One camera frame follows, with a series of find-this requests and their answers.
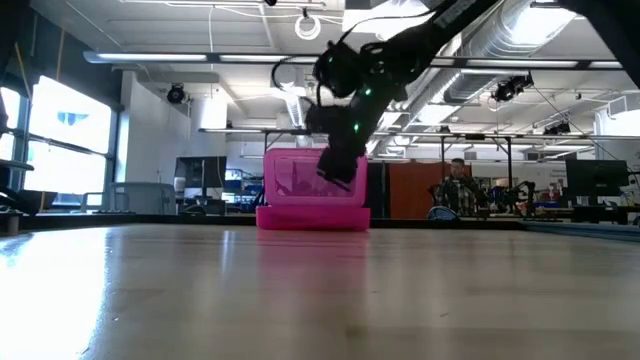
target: computer monitor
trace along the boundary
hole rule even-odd
[[[629,185],[623,160],[567,160],[568,192],[572,196],[619,196]]]
[[[185,188],[222,188],[226,169],[226,156],[179,157],[175,176],[185,178]]]

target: window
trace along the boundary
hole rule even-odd
[[[0,138],[0,159],[12,160],[13,159],[13,144],[15,139],[11,134],[3,134]]]
[[[15,129],[18,127],[18,116],[20,114],[20,94],[7,88],[1,88],[2,101],[8,115],[7,127]],[[13,160],[13,145],[15,139],[13,135],[3,134],[0,137],[0,159]]]
[[[102,154],[109,149],[111,109],[45,76],[34,87],[29,132]]]
[[[29,141],[27,163],[35,168],[26,172],[24,188],[27,190],[78,194],[74,196],[76,204],[80,202],[81,194],[104,190],[104,156]]]
[[[7,88],[0,89],[4,107],[9,115],[7,127],[15,129],[18,127],[18,115],[20,114],[20,94]]]

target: desk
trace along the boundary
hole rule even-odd
[[[2,359],[640,358],[635,243],[146,224],[3,245]]]
[[[640,206],[576,206],[574,208],[544,209],[543,215],[558,219],[571,219],[572,222],[614,222],[620,225],[629,224],[629,214],[640,213]]]

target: ceiling light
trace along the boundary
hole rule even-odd
[[[164,4],[164,5],[193,5],[193,6],[227,6],[227,7],[259,7],[262,1],[209,1],[209,0],[120,0],[125,4]],[[306,7],[315,9],[324,9],[327,4],[323,2],[302,2],[302,1],[283,1],[274,7]]]
[[[207,61],[204,54],[145,54],[145,53],[93,53],[85,52],[87,55],[93,55],[95,58],[103,61],[120,61],[120,62],[136,62],[136,61],[170,61],[170,62],[192,62]]]
[[[233,55],[220,55],[221,62],[246,62],[246,63],[264,63],[275,64],[278,61],[287,58],[288,55],[258,55],[258,54],[233,54]],[[292,64],[315,64],[318,60],[317,56],[299,56],[293,59],[287,60]]]
[[[261,134],[261,129],[242,129],[242,128],[233,128],[233,129],[199,129],[200,132],[207,133],[224,133],[224,134]]]
[[[489,68],[573,68],[578,65],[577,61],[571,60],[535,60],[535,59],[471,59],[467,61],[467,66],[489,67]]]
[[[506,75],[506,76],[527,76],[528,70],[500,70],[500,69],[462,69],[462,75]]]
[[[311,19],[311,21],[313,21],[313,27],[310,30],[302,29],[302,22],[305,19]],[[317,38],[318,35],[320,35],[320,31],[322,30],[322,25],[320,25],[320,18],[318,18],[315,15],[306,16],[306,17],[300,16],[298,20],[296,20],[296,23],[294,24],[293,29],[295,30],[296,35],[298,35],[300,39],[310,41],[310,40],[315,40],[315,38]]]
[[[622,69],[622,64],[617,61],[594,61],[589,69]]]
[[[435,59],[431,60],[430,66],[432,66],[432,67],[438,67],[438,66],[449,67],[449,66],[453,66],[453,62],[454,62],[454,59],[435,58]]]

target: security camera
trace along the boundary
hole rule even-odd
[[[174,105],[184,104],[188,96],[184,92],[184,84],[172,84],[171,90],[167,93],[167,101]]]

